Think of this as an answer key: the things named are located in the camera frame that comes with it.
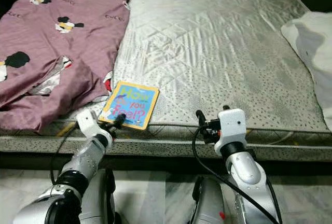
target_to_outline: tiled floor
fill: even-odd
[[[193,175],[116,171],[116,210],[122,223],[185,224],[195,205]],[[332,223],[332,176],[271,177],[283,222]],[[0,170],[0,223],[11,223],[20,208],[50,186],[48,171]],[[236,223],[233,193],[222,185],[226,223]]]

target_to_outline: book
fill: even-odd
[[[125,114],[125,127],[145,130],[158,94],[158,88],[120,81],[101,111],[99,120],[113,123],[119,114]]]

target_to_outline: bed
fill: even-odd
[[[308,9],[300,0],[131,0],[113,88],[128,81],[160,90],[144,132],[123,129],[109,154],[191,156],[197,109],[216,118],[224,104],[246,113],[247,141],[260,160],[332,161],[332,135],[313,82],[280,27]],[[97,114],[105,102],[85,108]],[[44,128],[4,131],[0,151],[55,152],[77,111]],[[61,149],[84,141],[75,131]],[[202,157],[216,157],[198,142]]]

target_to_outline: black cable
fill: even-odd
[[[52,184],[55,185],[56,184],[56,180],[54,178],[54,173],[53,173],[53,162],[54,159],[56,158],[56,156],[58,155],[61,147],[63,146],[64,142],[67,140],[67,138],[72,134],[72,132],[77,128],[77,123],[75,123],[75,125],[63,136],[63,140],[61,141],[61,144],[59,145],[57,151],[53,154],[52,159],[51,159],[51,165],[50,165],[50,177],[51,177],[51,181]]]
[[[258,208],[264,215],[266,215],[267,218],[269,218],[272,221],[272,223],[274,223],[274,224],[282,224],[281,219],[280,219],[280,222],[278,222],[268,211],[265,210],[265,208],[263,208],[261,205],[259,205],[254,199],[252,199],[244,191],[242,191],[241,189],[239,189],[236,185],[232,184],[227,178],[225,178],[223,176],[220,176],[217,173],[215,173],[212,169],[210,169],[209,167],[207,167],[201,161],[201,159],[197,155],[195,144],[196,144],[196,138],[197,138],[199,132],[201,131],[201,129],[204,129],[206,127],[207,126],[201,126],[201,127],[197,128],[197,130],[195,131],[192,143],[191,143],[192,152],[193,152],[193,155],[196,158],[196,160],[201,164],[201,166],[203,166],[207,171],[209,171],[212,175],[214,175],[216,178],[218,178],[222,183],[224,183],[227,186],[229,186],[232,190],[234,190],[236,193],[240,194],[242,197],[244,197],[245,199],[247,199],[251,204],[253,204],[256,208]]]
[[[276,195],[275,195],[272,183],[271,183],[271,181],[269,180],[268,177],[266,177],[266,184],[268,185],[268,187],[270,188],[270,191],[271,191],[272,199],[273,199],[273,202],[274,202],[274,205],[275,205],[275,209],[276,209],[276,215],[278,216],[279,222],[282,223],[278,200],[276,198]]]

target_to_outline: book cover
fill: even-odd
[[[99,119],[112,123],[119,114],[125,114],[124,126],[144,130],[151,118],[158,94],[158,88],[120,81]]]

